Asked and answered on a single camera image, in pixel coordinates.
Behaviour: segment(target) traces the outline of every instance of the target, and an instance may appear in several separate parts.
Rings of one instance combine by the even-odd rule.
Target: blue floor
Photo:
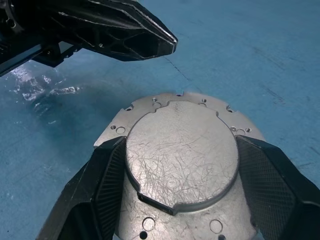
[[[247,115],[320,187],[320,2],[143,0],[176,53],[120,62],[81,50],[0,78],[0,236],[36,237],[64,185],[120,108],[194,91]]]

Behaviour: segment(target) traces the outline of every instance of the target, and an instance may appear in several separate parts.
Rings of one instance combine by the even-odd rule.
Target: blue table surface
[[[320,187],[320,2],[141,4],[178,37],[176,53],[120,62],[81,50],[0,78],[1,239],[34,239],[119,109],[164,92],[228,102]]]

